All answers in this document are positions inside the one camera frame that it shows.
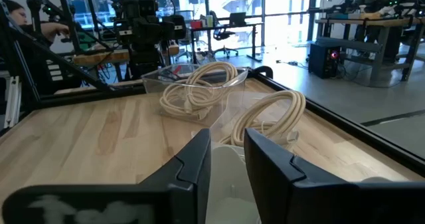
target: gray floor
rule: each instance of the gray floor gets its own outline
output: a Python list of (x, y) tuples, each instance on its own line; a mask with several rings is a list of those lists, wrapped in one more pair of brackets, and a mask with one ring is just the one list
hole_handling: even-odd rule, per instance
[[(408, 82), (400, 82), (400, 71), (393, 70), (382, 72), (380, 75), (380, 82), (375, 85), (382, 88), (371, 88), (366, 86), (369, 84), (371, 72), (368, 66), (347, 62), (345, 63), (345, 75), (341, 70), (343, 77), (323, 80), (309, 74), (301, 66), (276, 63), (276, 60), (284, 62), (295, 60), (306, 65), (305, 58), (308, 49), (305, 47), (280, 47), (278, 49), (267, 47), (262, 50), (264, 52), (262, 62), (255, 62), (245, 57), (244, 51), (240, 52), (239, 56), (218, 59), (226, 60), (237, 66), (252, 68), (261, 65), (270, 66), (274, 70), (274, 79), (279, 83), (304, 93), (308, 98), (358, 123), (425, 110), (425, 66), (423, 62), (416, 61), (414, 63)], [(419, 52), (421, 51), (425, 51), (425, 45), (420, 47)], [(417, 116), (371, 126), (370, 129), (425, 158), (424, 124), (425, 116)]]

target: black hair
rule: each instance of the black hair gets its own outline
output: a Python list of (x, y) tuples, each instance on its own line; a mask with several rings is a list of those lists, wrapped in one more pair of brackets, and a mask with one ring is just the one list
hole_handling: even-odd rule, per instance
[(20, 5), (18, 2), (15, 2), (15, 1), (6, 0), (5, 3), (10, 13), (20, 8), (24, 9), (22, 5)]

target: workbench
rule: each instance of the workbench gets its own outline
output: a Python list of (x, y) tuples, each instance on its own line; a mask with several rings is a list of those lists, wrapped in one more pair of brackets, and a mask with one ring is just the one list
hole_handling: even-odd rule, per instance
[[(346, 48), (369, 51), (376, 53), (375, 59), (371, 60), (369, 58), (361, 58), (358, 56), (342, 54), (341, 58), (343, 60), (351, 60), (353, 62), (358, 62), (365, 65), (372, 66), (372, 73), (370, 78), (370, 85), (379, 79), (379, 73), (381, 70), (395, 70), (402, 69), (402, 81), (407, 81), (410, 76), (410, 71), (414, 63), (414, 57), (418, 52), (418, 47), (420, 44), (420, 37), (424, 33), (425, 18), (415, 17), (413, 18), (412, 24), (416, 25), (415, 39), (410, 46), (409, 53), (407, 55), (406, 61), (403, 64), (394, 64), (394, 63), (384, 63), (384, 51), (386, 47), (386, 42), (388, 40), (388, 35), (390, 33), (391, 27), (406, 27), (409, 25), (410, 19), (380, 19), (380, 20), (360, 20), (360, 19), (318, 19), (315, 21), (318, 24), (317, 28), (317, 42), (343, 47), (343, 51)], [(331, 36), (331, 26), (333, 24), (342, 24), (345, 25), (343, 39), (330, 38)], [(373, 25), (382, 27), (381, 32), (378, 38), (378, 44), (374, 43), (364, 43), (361, 41), (349, 41), (349, 33), (351, 25)]]
[[(249, 78), (246, 90), (274, 92)], [(36, 110), (0, 138), (0, 200), (42, 184), (137, 184), (203, 125), (160, 116), (155, 94)], [(292, 152), (348, 181), (422, 177), (306, 110)]]

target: cable bundle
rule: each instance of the cable bundle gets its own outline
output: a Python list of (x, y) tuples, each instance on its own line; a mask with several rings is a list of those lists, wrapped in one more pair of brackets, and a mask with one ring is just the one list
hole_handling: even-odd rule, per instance
[[(201, 78), (214, 70), (224, 70), (224, 84), (238, 76), (237, 69), (227, 62), (212, 62), (198, 68), (187, 79), (179, 80), (169, 85), (159, 100), (160, 105), (174, 116), (195, 117), (202, 120), (211, 107), (220, 102), (229, 92), (229, 88), (213, 86)], [(184, 105), (175, 105), (178, 100), (184, 100)]]
[[(288, 111), (277, 122), (256, 122), (255, 119), (267, 107), (279, 100), (292, 100)], [(264, 97), (251, 106), (236, 121), (232, 133), (223, 138), (220, 143), (235, 146), (244, 145), (245, 128), (254, 128), (267, 138), (276, 134), (287, 134), (298, 123), (305, 109), (305, 96), (298, 91), (280, 91)]]

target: white cable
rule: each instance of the white cable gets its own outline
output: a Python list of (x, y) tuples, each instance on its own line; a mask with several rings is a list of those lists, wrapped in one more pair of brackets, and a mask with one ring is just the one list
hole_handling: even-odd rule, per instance
[[(160, 105), (166, 112), (175, 116), (196, 117), (202, 120), (209, 113), (212, 106), (222, 100), (230, 92), (227, 87), (213, 86), (202, 80), (205, 74), (214, 70), (224, 70), (226, 80), (221, 84), (238, 76), (238, 70), (227, 62), (212, 62), (198, 68), (187, 79), (179, 80), (169, 85), (159, 99)], [(174, 104), (184, 100), (184, 105)]]
[[(291, 106), (277, 122), (257, 122), (255, 119), (267, 107), (279, 100), (291, 100)], [(220, 143), (236, 146), (244, 145), (245, 128), (254, 128), (268, 138), (276, 134), (287, 134), (302, 117), (305, 109), (305, 96), (298, 91), (280, 91), (264, 97), (251, 106), (233, 127), (231, 135), (223, 138)]]

